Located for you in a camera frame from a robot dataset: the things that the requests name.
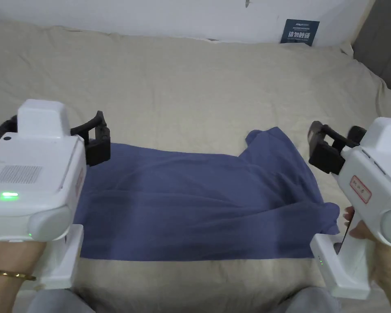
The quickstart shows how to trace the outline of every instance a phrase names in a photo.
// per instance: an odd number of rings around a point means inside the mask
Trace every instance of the blue cloth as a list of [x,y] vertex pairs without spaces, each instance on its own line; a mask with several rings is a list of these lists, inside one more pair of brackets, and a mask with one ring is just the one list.
[[279,128],[252,131],[239,156],[111,145],[89,168],[75,223],[81,257],[194,261],[312,257],[339,208]]

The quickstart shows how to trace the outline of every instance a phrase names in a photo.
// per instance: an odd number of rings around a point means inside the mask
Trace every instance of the blue sign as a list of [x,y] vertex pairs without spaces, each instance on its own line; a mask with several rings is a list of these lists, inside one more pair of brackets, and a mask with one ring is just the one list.
[[287,20],[280,43],[303,42],[311,47],[319,23],[314,20]]

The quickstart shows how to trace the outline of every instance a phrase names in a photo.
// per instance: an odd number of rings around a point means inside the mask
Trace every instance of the beige bedsheet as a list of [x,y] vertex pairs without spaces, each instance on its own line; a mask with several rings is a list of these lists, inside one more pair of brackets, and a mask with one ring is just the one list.
[[[346,134],[391,117],[391,90],[352,53],[0,23],[0,123],[28,98],[51,99],[69,106],[72,126],[103,110],[113,142],[238,155],[250,130],[279,126],[307,159],[312,121]],[[347,206],[334,179],[313,171],[325,201]],[[75,285],[98,312],[264,312],[321,284],[311,259],[81,259]],[[380,293],[346,311],[384,302]]]

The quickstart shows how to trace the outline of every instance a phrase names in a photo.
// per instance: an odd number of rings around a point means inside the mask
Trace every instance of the black clamp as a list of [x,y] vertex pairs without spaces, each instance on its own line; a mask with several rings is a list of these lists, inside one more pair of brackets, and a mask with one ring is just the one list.
[[[95,128],[95,139],[90,140],[88,132],[93,128]],[[18,132],[16,115],[0,125],[0,138],[8,132]],[[87,123],[71,128],[71,136],[74,135],[84,139],[87,165],[94,166],[110,160],[110,129],[107,127],[102,111],[97,111],[96,116]]]
[[[345,146],[353,148],[359,145],[365,133],[364,128],[353,126],[345,138],[331,129],[329,125],[314,121],[307,137],[310,145],[309,163],[325,173],[339,175],[345,163],[345,159],[340,154],[342,149]],[[332,145],[324,141],[326,135],[334,140]]]

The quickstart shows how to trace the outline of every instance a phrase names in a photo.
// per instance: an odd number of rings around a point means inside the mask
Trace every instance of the gray pants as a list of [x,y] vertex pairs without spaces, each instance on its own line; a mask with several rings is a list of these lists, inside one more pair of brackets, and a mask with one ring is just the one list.
[[[43,290],[32,301],[28,313],[94,313],[69,290]],[[282,302],[269,313],[341,313],[339,302],[327,290],[309,287]]]

